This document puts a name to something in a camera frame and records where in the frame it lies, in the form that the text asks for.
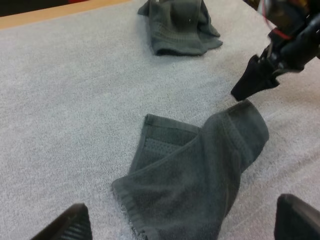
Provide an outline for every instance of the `gray washcloth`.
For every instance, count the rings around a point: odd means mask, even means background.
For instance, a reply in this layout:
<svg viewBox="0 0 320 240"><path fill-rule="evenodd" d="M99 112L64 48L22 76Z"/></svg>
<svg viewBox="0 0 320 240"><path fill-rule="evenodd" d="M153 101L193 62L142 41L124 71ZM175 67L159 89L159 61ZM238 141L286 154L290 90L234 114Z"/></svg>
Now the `gray washcloth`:
<svg viewBox="0 0 320 240"><path fill-rule="evenodd" d="M220 47L203 0L148 0L138 14L149 17L155 55L202 55Z"/></svg>
<svg viewBox="0 0 320 240"><path fill-rule="evenodd" d="M112 183L115 196L148 240L215 240L241 173L268 139L248 100L202 128L149 114L129 174Z"/></svg>

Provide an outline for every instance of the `folded towel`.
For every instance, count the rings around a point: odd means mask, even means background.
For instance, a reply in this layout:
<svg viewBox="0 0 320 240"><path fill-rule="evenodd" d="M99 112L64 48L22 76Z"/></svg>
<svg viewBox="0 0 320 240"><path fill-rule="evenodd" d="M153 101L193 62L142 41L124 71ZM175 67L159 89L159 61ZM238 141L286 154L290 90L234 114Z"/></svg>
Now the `folded towel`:
<svg viewBox="0 0 320 240"><path fill-rule="evenodd" d="M138 14L149 17L156 55L202 55L220 47L203 0L148 0Z"/></svg>
<svg viewBox="0 0 320 240"><path fill-rule="evenodd" d="M129 174L112 183L115 196L148 240L215 240L241 173L268 139L248 100L202 128L149 114Z"/></svg>

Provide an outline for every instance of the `cable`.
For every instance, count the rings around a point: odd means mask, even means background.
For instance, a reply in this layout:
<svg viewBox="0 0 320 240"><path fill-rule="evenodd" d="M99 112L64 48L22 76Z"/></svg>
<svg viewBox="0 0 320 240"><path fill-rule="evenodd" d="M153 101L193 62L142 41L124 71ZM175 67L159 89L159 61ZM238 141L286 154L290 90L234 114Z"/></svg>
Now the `cable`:
<svg viewBox="0 0 320 240"><path fill-rule="evenodd" d="M272 28L272 26L270 25L270 22L269 20L267 19L266 17L266 4L265 4L265 0L262 0L262 16L264 18L264 21L266 23L266 25L270 28L270 30L272 32L274 32L275 34L277 34L278 36L280 36L281 38L285 39L285 40L290 40L292 39L291 36L288 36L286 34L284 34L282 31L280 31L279 29L277 28Z"/></svg>

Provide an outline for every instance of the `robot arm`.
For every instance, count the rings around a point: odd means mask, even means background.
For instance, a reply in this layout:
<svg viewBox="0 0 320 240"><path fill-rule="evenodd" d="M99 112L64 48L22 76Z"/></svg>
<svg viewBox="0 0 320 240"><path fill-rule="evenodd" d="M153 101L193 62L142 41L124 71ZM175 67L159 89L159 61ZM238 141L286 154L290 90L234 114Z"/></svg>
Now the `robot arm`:
<svg viewBox="0 0 320 240"><path fill-rule="evenodd" d="M278 26L276 30L290 37L284 38L275 30L269 33L270 45L260 57L254 55L249 60L243 76L231 91L237 101L277 87L278 76L288 72L299 73L305 64L320 55L320 1L309 0L307 5L298 5L292 1L269 0L272 4L269 6L270 12L280 11L282 19L289 19L289 23L281 24L280 14L274 14L277 17L272 22Z"/></svg>

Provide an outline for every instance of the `dark gray cloth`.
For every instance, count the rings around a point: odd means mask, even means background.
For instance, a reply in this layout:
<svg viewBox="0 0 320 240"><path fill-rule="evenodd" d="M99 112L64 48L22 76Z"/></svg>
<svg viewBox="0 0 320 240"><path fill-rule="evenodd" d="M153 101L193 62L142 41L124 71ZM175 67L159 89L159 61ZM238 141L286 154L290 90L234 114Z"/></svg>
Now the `dark gray cloth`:
<svg viewBox="0 0 320 240"><path fill-rule="evenodd" d="M268 139L248 100L202 128L149 114L129 174L112 184L115 196L148 240L215 240L242 172Z"/></svg>
<svg viewBox="0 0 320 240"><path fill-rule="evenodd" d="M203 0L148 0L138 14L149 17L155 55L202 55L220 47Z"/></svg>

